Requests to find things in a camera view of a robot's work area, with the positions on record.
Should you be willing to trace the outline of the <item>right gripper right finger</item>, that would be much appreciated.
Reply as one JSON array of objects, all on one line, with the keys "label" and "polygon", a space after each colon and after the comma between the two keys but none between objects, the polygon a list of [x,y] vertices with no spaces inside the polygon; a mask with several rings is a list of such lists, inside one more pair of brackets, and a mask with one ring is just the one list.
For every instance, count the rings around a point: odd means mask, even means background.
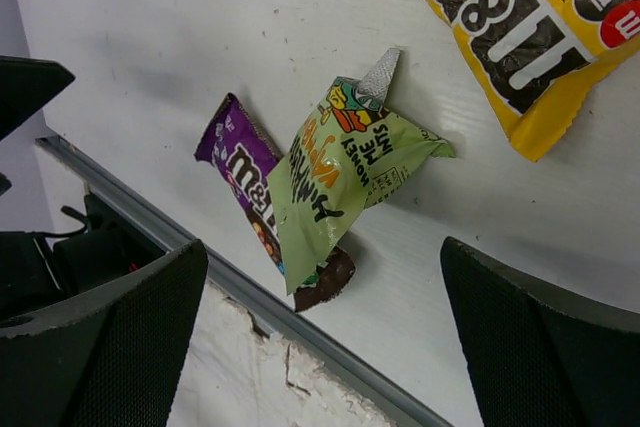
[{"label": "right gripper right finger", "polygon": [[484,425],[638,425],[638,314],[454,237],[440,265]]}]

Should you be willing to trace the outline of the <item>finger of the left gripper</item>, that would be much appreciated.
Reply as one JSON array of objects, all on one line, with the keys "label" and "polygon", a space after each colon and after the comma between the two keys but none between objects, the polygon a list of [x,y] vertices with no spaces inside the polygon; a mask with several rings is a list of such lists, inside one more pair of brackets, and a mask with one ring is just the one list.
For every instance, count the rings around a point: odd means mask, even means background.
[{"label": "finger of the left gripper", "polygon": [[58,62],[2,56],[1,139],[4,140],[74,81],[74,74]]}]

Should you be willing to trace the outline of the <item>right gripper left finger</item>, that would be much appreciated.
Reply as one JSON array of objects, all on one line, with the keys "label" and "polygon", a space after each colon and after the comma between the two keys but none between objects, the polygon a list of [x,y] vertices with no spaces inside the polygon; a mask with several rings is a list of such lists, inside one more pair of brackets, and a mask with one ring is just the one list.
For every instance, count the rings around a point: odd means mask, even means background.
[{"label": "right gripper left finger", "polygon": [[208,257],[192,241],[1,328],[4,426],[166,425]]}]

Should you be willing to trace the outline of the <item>green snack packet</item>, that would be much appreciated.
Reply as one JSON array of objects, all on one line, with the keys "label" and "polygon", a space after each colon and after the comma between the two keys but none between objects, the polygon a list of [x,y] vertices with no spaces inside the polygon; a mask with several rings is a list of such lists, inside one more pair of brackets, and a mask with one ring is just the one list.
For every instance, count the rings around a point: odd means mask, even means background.
[{"label": "green snack packet", "polygon": [[289,293],[364,210],[427,159],[455,155],[449,141],[386,106],[400,55],[388,49],[361,80],[336,77],[267,177]]}]

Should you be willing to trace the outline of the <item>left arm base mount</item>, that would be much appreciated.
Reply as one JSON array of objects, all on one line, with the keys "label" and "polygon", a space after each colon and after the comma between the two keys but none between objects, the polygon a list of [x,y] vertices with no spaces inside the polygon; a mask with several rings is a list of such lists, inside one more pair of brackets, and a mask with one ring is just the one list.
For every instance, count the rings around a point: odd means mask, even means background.
[{"label": "left arm base mount", "polygon": [[61,212],[82,223],[65,233],[1,234],[1,322],[66,300],[133,273],[165,251],[94,194],[85,213]]}]

